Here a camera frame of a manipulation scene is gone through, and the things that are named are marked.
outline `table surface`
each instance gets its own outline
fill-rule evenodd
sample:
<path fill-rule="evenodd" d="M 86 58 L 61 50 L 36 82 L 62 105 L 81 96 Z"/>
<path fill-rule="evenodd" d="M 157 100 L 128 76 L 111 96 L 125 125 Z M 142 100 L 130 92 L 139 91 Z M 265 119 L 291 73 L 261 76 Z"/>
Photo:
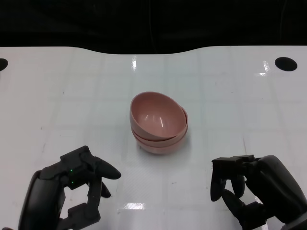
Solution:
<path fill-rule="evenodd" d="M 277 156 L 307 195 L 307 47 L 207 47 L 170 55 L 111 55 L 73 47 L 6 47 L 0 58 L 0 227 L 18 226 L 32 174 L 83 145 L 122 173 L 104 179 L 100 222 L 87 230 L 240 230 L 210 200 L 211 160 Z M 274 61 L 289 57 L 297 70 Z M 156 156 L 129 124 L 132 98 L 164 93 L 189 115 L 187 142 Z M 87 186 L 65 189 L 67 209 Z M 246 203 L 257 199 L 248 189 Z M 276 218 L 259 229 L 278 230 Z"/>

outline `bowl rim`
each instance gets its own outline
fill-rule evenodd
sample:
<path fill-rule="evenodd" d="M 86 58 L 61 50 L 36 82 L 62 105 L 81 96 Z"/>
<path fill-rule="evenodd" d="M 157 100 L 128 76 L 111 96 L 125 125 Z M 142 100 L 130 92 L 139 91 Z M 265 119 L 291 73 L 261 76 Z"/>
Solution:
<path fill-rule="evenodd" d="M 132 113 L 132 103 L 133 103 L 133 101 L 134 101 L 134 99 L 135 99 L 136 97 L 138 97 L 138 96 L 140 96 L 140 95 L 142 95 L 142 94 L 146 94 L 146 93 L 156 93 L 156 94 L 160 94 L 160 95 L 162 95 L 162 96 L 165 96 L 165 97 L 169 98 L 170 100 L 172 100 L 175 104 L 177 104 L 177 105 L 181 108 L 181 110 L 182 110 L 182 107 L 181 107 L 174 99 L 172 99 L 171 97 L 169 97 L 169 96 L 167 96 L 167 95 L 165 95 L 165 94 L 163 94 L 163 93 L 160 93 L 160 92 L 153 92 L 153 91 L 141 92 L 141 93 L 137 94 L 137 95 L 132 99 L 132 101 L 131 101 L 131 103 L 130 103 L 130 114 L 131 114 L 131 117 L 132 117 L 133 121 L 134 121 L 142 130 L 144 130 L 144 131 L 147 132 L 148 134 L 150 134 L 150 135 L 152 135 L 152 136 L 155 136 L 155 137 L 157 137 L 157 138 L 168 138 L 168 139 L 171 139 L 171 138 L 177 136 L 179 133 L 181 133 L 181 132 L 186 128 L 187 122 L 186 122 L 186 124 L 184 125 L 183 129 L 180 130 L 176 135 L 174 135 L 174 136 L 168 136 L 168 137 L 165 137 L 165 136 L 157 136 L 157 135 L 155 135 L 155 134 L 152 134 L 152 133 L 148 132 L 147 130 L 143 129 L 143 128 L 140 126 L 140 124 L 135 120 L 135 118 L 134 118 L 134 116 L 133 116 L 133 113 Z"/>
<path fill-rule="evenodd" d="M 177 142 L 175 142 L 175 143 L 172 144 L 172 145 L 165 146 L 165 147 L 153 147 L 153 146 L 149 146 L 149 145 L 146 145 L 145 143 L 141 142 L 140 140 L 136 139 L 136 137 L 134 137 L 134 138 L 136 139 L 137 142 L 140 142 L 140 143 L 142 143 L 142 144 L 145 145 L 145 146 L 148 146 L 148 147 L 153 148 L 153 149 L 160 150 L 160 149 L 169 148 L 170 146 L 176 145 L 178 142 L 180 142 L 180 141 L 187 135 L 188 129 L 189 129 L 189 126 L 187 127 L 186 132 L 184 133 L 184 135 L 182 136 L 182 138 L 180 138 L 180 140 L 178 140 Z"/>

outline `black hole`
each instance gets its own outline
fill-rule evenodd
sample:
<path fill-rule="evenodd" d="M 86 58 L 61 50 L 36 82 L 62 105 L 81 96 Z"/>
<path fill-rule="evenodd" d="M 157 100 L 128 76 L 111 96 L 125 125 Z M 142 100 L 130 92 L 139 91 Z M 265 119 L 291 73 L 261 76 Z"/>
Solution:
<path fill-rule="evenodd" d="M 8 66 L 9 62 L 6 59 L 0 58 L 0 71 Z"/>
<path fill-rule="evenodd" d="M 277 68 L 283 71 L 293 71 L 297 68 L 297 63 L 288 57 L 279 57 L 275 60 Z"/>

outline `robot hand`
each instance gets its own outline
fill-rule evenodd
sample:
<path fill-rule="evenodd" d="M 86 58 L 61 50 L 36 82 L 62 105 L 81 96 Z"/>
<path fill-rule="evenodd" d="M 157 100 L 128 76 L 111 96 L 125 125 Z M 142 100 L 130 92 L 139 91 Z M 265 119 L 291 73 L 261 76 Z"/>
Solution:
<path fill-rule="evenodd" d="M 260 227 L 273 216 L 285 223 L 283 230 L 307 229 L 307 200 L 277 157 L 221 157 L 212 162 L 211 200 L 222 197 L 243 230 Z M 228 179 L 235 194 L 225 189 Z M 245 184 L 263 204 L 253 202 L 245 205 L 239 199 L 244 194 Z"/>
<path fill-rule="evenodd" d="M 91 155 L 83 146 L 60 157 L 60 162 L 34 173 L 19 219 L 18 230 L 80 230 L 100 220 L 100 197 L 111 196 L 101 178 L 118 179 L 120 172 L 109 163 Z M 61 219 L 65 201 L 64 187 L 71 190 L 88 184 L 88 200 L 68 210 Z"/>

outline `stacked bowls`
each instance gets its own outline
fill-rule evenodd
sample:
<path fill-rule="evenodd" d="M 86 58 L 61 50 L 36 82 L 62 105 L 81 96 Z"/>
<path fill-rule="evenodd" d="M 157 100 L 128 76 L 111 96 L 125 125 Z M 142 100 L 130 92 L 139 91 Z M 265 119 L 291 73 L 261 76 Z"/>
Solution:
<path fill-rule="evenodd" d="M 184 143 L 188 115 L 170 97 L 158 92 L 143 92 L 131 102 L 130 125 L 141 148 L 155 154 L 166 154 Z"/>

